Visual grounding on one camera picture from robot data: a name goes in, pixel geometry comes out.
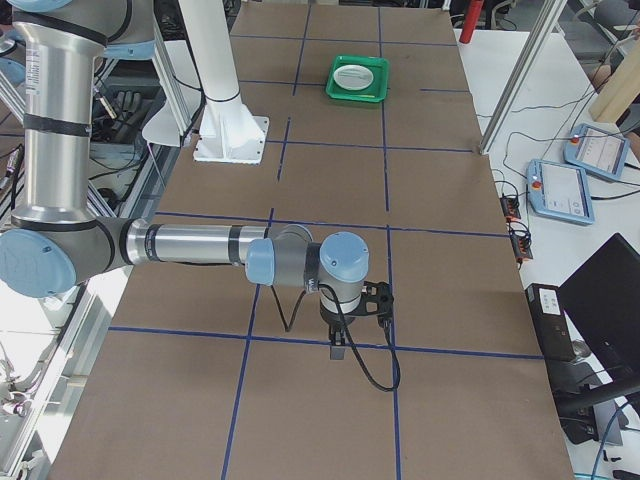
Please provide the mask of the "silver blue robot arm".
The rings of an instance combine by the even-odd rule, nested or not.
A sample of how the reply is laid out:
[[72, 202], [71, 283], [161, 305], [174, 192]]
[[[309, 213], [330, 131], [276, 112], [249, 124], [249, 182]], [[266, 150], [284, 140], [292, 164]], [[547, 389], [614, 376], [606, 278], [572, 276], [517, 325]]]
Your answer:
[[149, 1], [16, 1], [26, 43], [25, 197], [1, 237], [1, 278], [33, 298], [65, 292], [124, 265], [234, 265], [255, 284], [318, 292], [330, 355], [354, 345], [348, 325], [364, 314], [369, 251], [350, 232], [315, 242], [303, 226], [151, 224], [97, 217], [87, 207], [94, 63], [149, 59]]

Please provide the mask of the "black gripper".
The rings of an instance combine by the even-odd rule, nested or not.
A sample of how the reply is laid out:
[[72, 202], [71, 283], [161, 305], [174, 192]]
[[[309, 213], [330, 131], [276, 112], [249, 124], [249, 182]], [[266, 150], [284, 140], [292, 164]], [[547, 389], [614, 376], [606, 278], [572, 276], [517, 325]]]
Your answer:
[[333, 301], [329, 299], [320, 300], [320, 315], [322, 319], [331, 327], [329, 330], [330, 342], [330, 359], [343, 360], [346, 350], [346, 340], [344, 325], [349, 326], [355, 319], [359, 302], [353, 300], [348, 303], [340, 303], [344, 320], [341, 320], [340, 314]]

